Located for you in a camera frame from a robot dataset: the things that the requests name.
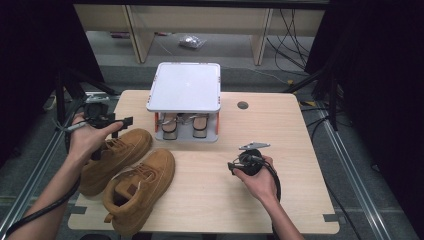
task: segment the white lid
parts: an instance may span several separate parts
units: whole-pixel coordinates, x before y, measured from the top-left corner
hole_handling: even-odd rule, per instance
[[[159,64],[146,107],[150,112],[215,113],[221,108],[216,63]]]

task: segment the wrist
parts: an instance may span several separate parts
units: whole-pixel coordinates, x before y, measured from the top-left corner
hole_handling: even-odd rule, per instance
[[[279,204],[279,201],[278,201],[277,196],[275,194],[268,194],[268,195],[260,196],[259,201],[262,203],[263,206],[275,204],[275,203]]]
[[[61,169],[72,175],[79,175],[87,161],[81,157],[68,155],[62,164]]]

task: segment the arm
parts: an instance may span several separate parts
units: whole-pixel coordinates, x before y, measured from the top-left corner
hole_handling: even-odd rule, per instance
[[[273,166],[272,158],[262,157]],[[278,201],[274,178],[266,168],[263,167],[254,176],[248,176],[239,169],[234,169],[234,174],[244,182],[252,196],[262,203],[262,206],[271,217],[272,224],[280,239],[303,239],[303,236]]]
[[[76,115],[74,123],[82,120],[81,114]],[[121,127],[121,122],[113,123],[103,129],[95,129],[87,124],[74,131],[71,135],[68,156],[34,205],[24,216],[41,210],[64,196],[78,180],[82,168],[89,160],[91,154],[101,146],[109,134],[118,131]],[[66,207],[67,201],[17,229],[8,239],[55,239]]]

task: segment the shoelace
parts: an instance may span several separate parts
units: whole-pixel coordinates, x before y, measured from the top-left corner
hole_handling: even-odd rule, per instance
[[[113,176],[112,179],[115,179],[116,177],[118,177],[119,175],[123,173],[130,173],[130,172],[131,174],[134,173],[134,174],[140,175],[142,177],[143,182],[145,183],[153,182],[156,176],[156,173],[153,168],[141,163],[140,165],[137,165],[137,166],[124,167],[118,174]]]
[[[145,182],[152,182],[155,179],[155,171],[153,170],[153,168],[147,165],[140,164],[135,167],[134,170],[137,172],[138,175],[143,177],[143,180],[145,180]]]
[[[110,150],[114,149],[123,149],[127,146],[127,144],[122,141],[120,138],[112,138],[105,142],[106,148]]]

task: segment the boot tongue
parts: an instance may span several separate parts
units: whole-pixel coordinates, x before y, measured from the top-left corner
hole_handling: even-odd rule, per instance
[[[145,182],[148,182],[152,177],[153,174],[150,173],[147,176],[144,174],[135,174],[129,178],[124,178],[116,185],[115,192],[127,200],[130,200],[141,187],[141,185],[145,184]]]

